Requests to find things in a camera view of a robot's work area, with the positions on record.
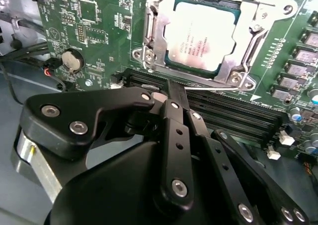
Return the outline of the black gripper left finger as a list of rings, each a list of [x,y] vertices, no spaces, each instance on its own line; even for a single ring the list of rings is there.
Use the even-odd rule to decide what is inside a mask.
[[[26,100],[15,141],[53,203],[76,176],[138,143],[163,150],[157,206],[192,206],[194,181],[180,84],[42,94]]]

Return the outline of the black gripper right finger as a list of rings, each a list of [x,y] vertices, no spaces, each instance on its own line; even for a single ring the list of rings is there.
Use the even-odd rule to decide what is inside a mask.
[[[189,108],[184,86],[181,105],[187,113],[192,151],[199,153],[199,187],[214,225],[308,225],[306,213],[229,134],[208,132]]]

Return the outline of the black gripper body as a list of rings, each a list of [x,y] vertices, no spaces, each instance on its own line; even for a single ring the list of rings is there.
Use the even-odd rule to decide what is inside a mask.
[[[193,158],[194,203],[176,214],[157,206],[163,150],[138,143],[76,176],[61,190],[52,225],[237,225],[211,170]]]

